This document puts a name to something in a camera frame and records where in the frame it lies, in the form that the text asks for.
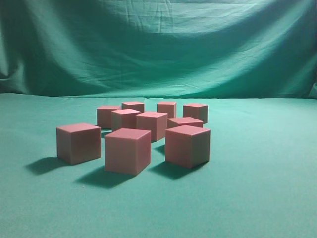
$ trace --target cube top face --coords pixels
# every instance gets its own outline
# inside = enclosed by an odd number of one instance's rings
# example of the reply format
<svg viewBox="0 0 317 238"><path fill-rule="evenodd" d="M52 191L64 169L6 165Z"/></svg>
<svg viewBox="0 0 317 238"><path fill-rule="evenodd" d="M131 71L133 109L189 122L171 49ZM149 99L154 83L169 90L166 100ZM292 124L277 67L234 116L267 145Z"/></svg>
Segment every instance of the cube top face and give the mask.
<svg viewBox="0 0 317 238"><path fill-rule="evenodd" d="M185 104L184 106L186 106L186 107L201 108L201 107L206 107L206 106L208 106L208 105L207 105L207 104L201 104L201 103L189 103L189 104Z"/></svg>
<svg viewBox="0 0 317 238"><path fill-rule="evenodd" d="M99 129L99 126L91 125L88 123L79 123L79 124L73 124L73 125L64 125L64 126L58 126L57 129L64 130L68 133L74 133L79 132L83 130L91 130L91 129Z"/></svg>
<svg viewBox="0 0 317 238"><path fill-rule="evenodd" d="M97 110L120 110L121 106L100 106Z"/></svg>
<svg viewBox="0 0 317 238"><path fill-rule="evenodd" d="M140 113L140 111L134 110L134 109L121 109L121 110L115 110L113 111L113 113L117 113L117 114L130 114L130 113Z"/></svg>
<svg viewBox="0 0 317 238"><path fill-rule="evenodd" d="M167 113L145 112L138 114L137 117L160 118L165 115L167 115Z"/></svg>
<svg viewBox="0 0 317 238"><path fill-rule="evenodd" d="M158 105L176 105L176 102L160 102Z"/></svg>
<svg viewBox="0 0 317 238"><path fill-rule="evenodd" d="M121 128L119 130L116 130L106 135L105 138L122 138L122 139L137 140L149 133L151 133L151 131L149 130Z"/></svg>
<svg viewBox="0 0 317 238"><path fill-rule="evenodd" d="M125 104L125 105L138 105L138 104L143 104L141 102L125 102L125 103L122 103L122 104Z"/></svg>
<svg viewBox="0 0 317 238"><path fill-rule="evenodd" d="M184 118L169 118L169 120L175 122L175 123L191 123L191 122L203 122L202 120L198 120L196 118L191 117L184 117Z"/></svg>
<svg viewBox="0 0 317 238"><path fill-rule="evenodd" d="M210 129L191 126L191 125L181 125L181 126L167 129L166 131L171 131L171 132L176 132L176 133L180 133L180 134L185 134L188 136L193 136L196 134L210 131Z"/></svg>

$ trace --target foam cube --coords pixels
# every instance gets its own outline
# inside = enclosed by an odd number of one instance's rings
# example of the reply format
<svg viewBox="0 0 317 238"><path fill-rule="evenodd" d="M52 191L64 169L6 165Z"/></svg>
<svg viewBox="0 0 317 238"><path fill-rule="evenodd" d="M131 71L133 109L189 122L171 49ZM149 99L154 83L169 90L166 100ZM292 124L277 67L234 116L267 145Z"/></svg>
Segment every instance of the foam cube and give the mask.
<svg viewBox="0 0 317 238"><path fill-rule="evenodd" d="M150 162L150 131L122 128L105 136L105 170L137 175Z"/></svg>
<svg viewBox="0 0 317 238"><path fill-rule="evenodd" d="M209 161L210 135L207 128L182 125L166 130L165 161L193 168Z"/></svg>
<svg viewBox="0 0 317 238"><path fill-rule="evenodd" d="M167 113L168 118L176 117L176 102L160 102L158 103L159 113Z"/></svg>
<svg viewBox="0 0 317 238"><path fill-rule="evenodd" d="M121 106L101 106L97 108L97 126L111 128L111 112L120 110Z"/></svg>
<svg viewBox="0 0 317 238"><path fill-rule="evenodd" d="M140 111L133 109L122 109L111 112L111 129L112 131L120 128L136 129L137 127L137 114Z"/></svg>
<svg viewBox="0 0 317 238"><path fill-rule="evenodd" d="M125 102L121 104L122 109L134 109L140 112L144 112L144 103L140 102Z"/></svg>
<svg viewBox="0 0 317 238"><path fill-rule="evenodd" d="M167 113L145 112L137 114L137 129L150 130L152 141L165 137L167 129Z"/></svg>
<svg viewBox="0 0 317 238"><path fill-rule="evenodd" d="M100 158L100 133L100 127L87 123L57 127L57 156L71 165Z"/></svg>
<svg viewBox="0 0 317 238"><path fill-rule="evenodd" d="M200 103L190 103L183 105L183 117L192 117L208 122L208 105Z"/></svg>
<svg viewBox="0 0 317 238"><path fill-rule="evenodd" d="M167 128L173 128L181 125L192 125L197 127L203 127L203 121L196 118L169 118L167 119Z"/></svg>

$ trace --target pink cube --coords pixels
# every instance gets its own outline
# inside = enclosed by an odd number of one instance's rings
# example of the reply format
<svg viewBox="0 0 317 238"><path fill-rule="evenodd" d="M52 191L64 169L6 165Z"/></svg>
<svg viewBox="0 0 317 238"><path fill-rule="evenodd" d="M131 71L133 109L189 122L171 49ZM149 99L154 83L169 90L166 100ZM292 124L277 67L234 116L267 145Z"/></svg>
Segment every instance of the pink cube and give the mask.
<svg viewBox="0 0 317 238"><path fill-rule="evenodd" d="M150 162L150 131L122 128L105 136L105 170L137 175Z"/></svg>
<svg viewBox="0 0 317 238"><path fill-rule="evenodd" d="M211 131L191 125L166 130L165 161L193 168L209 161Z"/></svg>
<svg viewBox="0 0 317 238"><path fill-rule="evenodd" d="M140 111L133 109L122 109L111 112L111 129L112 131L120 128L131 128L137 127L137 114Z"/></svg>
<svg viewBox="0 0 317 238"><path fill-rule="evenodd" d="M100 127L87 123L57 127L57 156L71 165L100 158L100 133Z"/></svg>
<svg viewBox="0 0 317 238"><path fill-rule="evenodd" d="M145 112L137 114L137 129L150 130L152 141L165 137L167 129L167 113Z"/></svg>
<svg viewBox="0 0 317 238"><path fill-rule="evenodd" d="M121 106L101 106L97 108L97 126L111 128L111 112L120 110Z"/></svg>
<svg viewBox="0 0 317 238"><path fill-rule="evenodd" d="M160 102L158 103L159 113L167 113L168 118L176 117L176 102Z"/></svg>
<svg viewBox="0 0 317 238"><path fill-rule="evenodd" d="M192 117L208 122L208 105L200 103L190 103L183 105L183 117Z"/></svg>
<svg viewBox="0 0 317 238"><path fill-rule="evenodd" d="M144 103L140 102L125 102L121 104L122 109L134 109L140 112L144 112Z"/></svg>
<svg viewBox="0 0 317 238"><path fill-rule="evenodd" d="M173 127L181 126L181 125L192 125L197 127L203 127L203 121L198 120L196 118L191 118L191 117L167 119L168 128L173 128Z"/></svg>

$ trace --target green background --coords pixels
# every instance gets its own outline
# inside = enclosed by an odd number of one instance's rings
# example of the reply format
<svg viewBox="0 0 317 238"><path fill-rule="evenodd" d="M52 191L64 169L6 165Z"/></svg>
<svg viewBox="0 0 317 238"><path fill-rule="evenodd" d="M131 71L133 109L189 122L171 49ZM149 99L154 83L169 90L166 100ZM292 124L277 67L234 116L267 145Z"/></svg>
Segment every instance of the green background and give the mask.
<svg viewBox="0 0 317 238"><path fill-rule="evenodd" d="M0 1L0 92L300 98L315 81L315 0Z"/></svg>
<svg viewBox="0 0 317 238"><path fill-rule="evenodd" d="M164 139L134 178L104 171L102 138L100 159L56 158L57 126L134 100L162 98L0 95L0 237L317 236L317 100L176 99L178 116L209 104L211 160L193 170L164 163Z"/></svg>
<svg viewBox="0 0 317 238"><path fill-rule="evenodd" d="M0 0L0 238L316 238L307 97L315 0ZM209 163L165 163L163 139L105 172L106 130L100 159L56 158L57 126L163 98L208 104Z"/></svg>

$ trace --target cube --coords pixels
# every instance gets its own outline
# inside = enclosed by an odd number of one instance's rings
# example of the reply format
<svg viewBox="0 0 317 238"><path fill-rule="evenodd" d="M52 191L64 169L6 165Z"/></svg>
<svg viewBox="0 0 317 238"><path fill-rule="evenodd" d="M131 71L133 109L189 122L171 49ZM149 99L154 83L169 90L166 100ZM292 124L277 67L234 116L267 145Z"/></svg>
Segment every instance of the cube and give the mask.
<svg viewBox="0 0 317 238"><path fill-rule="evenodd" d="M57 127L57 156L71 165L100 158L100 133L100 127L87 123Z"/></svg>
<svg viewBox="0 0 317 238"><path fill-rule="evenodd" d="M210 129L182 125L166 130L165 161L193 168L210 159Z"/></svg>
<svg viewBox="0 0 317 238"><path fill-rule="evenodd" d="M120 110L121 106L101 106L97 108L97 126L111 128L111 112Z"/></svg>
<svg viewBox="0 0 317 238"><path fill-rule="evenodd" d="M159 113L167 113L168 118L176 117L176 102L160 102L158 103Z"/></svg>
<svg viewBox="0 0 317 238"><path fill-rule="evenodd" d="M125 102L121 104L122 109L134 109L140 112L144 112L144 103L140 102Z"/></svg>
<svg viewBox="0 0 317 238"><path fill-rule="evenodd" d="M105 136L105 170L137 175L150 162L150 131L121 128Z"/></svg>
<svg viewBox="0 0 317 238"><path fill-rule="evenodd" d="M183 117L192 117L208 122L208 105L200 103L190 103L183 105Z"/></svg>
<svg viewBox="0 0 317 238"><path fill-rule="evenodd" d="M140 111L133 109L122 109L111 112L111 129L112 131L120 128L136 129L137 127L137 114Z"/></svg>
<svg viewBox="0 0 317 238"><path fill-rule="evenodd" d="M196 118L169 118L167 119L167 128L173 128L181 125L192 125L197 127L203 127L203 121Z"/></svg>
<svg viewBox="0 0 317 238"><path fill-rule="evenodd" d="M145 112L137 114L137 129L150 130L152 141L165 137L167 129L167 113Z"/></svg>

